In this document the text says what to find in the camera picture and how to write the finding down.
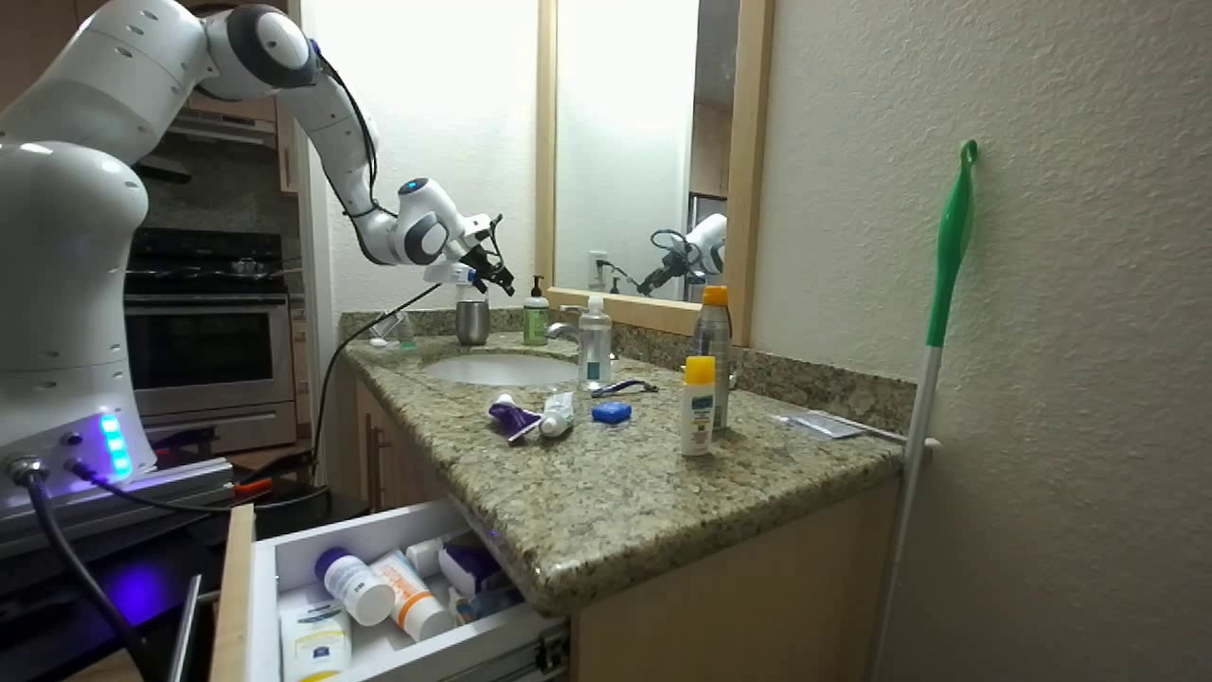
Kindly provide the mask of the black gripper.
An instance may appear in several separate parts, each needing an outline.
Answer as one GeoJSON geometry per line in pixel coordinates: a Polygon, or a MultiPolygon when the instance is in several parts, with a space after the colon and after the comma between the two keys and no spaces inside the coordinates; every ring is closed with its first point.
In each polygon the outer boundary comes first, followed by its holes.
{"type": "Polygon", "coordinates": [[[478,293],[504,287],[514,295],[514,272],[504,264],[499,244],[496,244],[496,216],[471,216],[463,234],[463,264],[475,268],[478,293]]]}

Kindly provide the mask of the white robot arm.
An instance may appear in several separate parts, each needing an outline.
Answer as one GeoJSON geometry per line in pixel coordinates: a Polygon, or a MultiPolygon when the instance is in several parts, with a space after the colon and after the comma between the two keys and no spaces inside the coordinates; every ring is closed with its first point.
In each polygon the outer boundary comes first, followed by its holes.
{"type": "Polygon", "coordinates": [[[395,206],[374,199],[371,129],[292,17],[106,0],[0,114],[0,446],[11,461],[76,436],[121,480],[154,469],[126,350],[126,264],[148,221],[138,163],[193,95],[278,99],[369,263],[514,285],[494,221],[458,213],[441,182],[414,178],[395,206]]]}

